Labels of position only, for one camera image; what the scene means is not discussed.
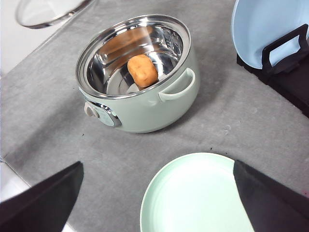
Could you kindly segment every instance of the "light blue plate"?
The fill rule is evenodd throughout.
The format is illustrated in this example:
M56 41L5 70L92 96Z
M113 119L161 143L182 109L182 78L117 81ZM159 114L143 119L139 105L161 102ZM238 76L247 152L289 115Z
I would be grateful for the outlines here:
M246 64L262 69L263 48L305 23L309 0L237 0L231 24L234 46ZM295 37L272 51L270 62L275 65L298 50Z
M253 232L233 175L234 161L194 153L165 165L140 209L141 232Z

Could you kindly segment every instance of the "gray table surface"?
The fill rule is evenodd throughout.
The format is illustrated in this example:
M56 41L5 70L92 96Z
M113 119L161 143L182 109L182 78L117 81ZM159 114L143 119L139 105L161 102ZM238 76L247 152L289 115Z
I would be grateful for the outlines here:
M309 119L236 64L233 5L98 1L1 80L1 156L32 185L81 160L84 182L69 218L79 232L139 231L151 178L170 160L193 152L240 159L299 193L308 191ZM202 81L193 106L176 123L130 134L84 114L74 72L94 34L143 14L171 15L189 27Z

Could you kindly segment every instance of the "white surface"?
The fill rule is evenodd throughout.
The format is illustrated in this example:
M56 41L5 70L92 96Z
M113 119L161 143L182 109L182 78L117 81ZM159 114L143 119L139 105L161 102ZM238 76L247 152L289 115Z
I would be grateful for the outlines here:
M254 232L233 175L234 161L212 153L179 157L150 182L141 232Z
M237 0L231 30L238 55L251 67L262 69L263 48L299 26L308 24L308 12L308 0ZM271 52L270 63L275 65L298 50L298 39L295 37Z
M7 74L34 51L66 21L43 28L29 29L19 25L15 10L19 0L1 0L1 76Z

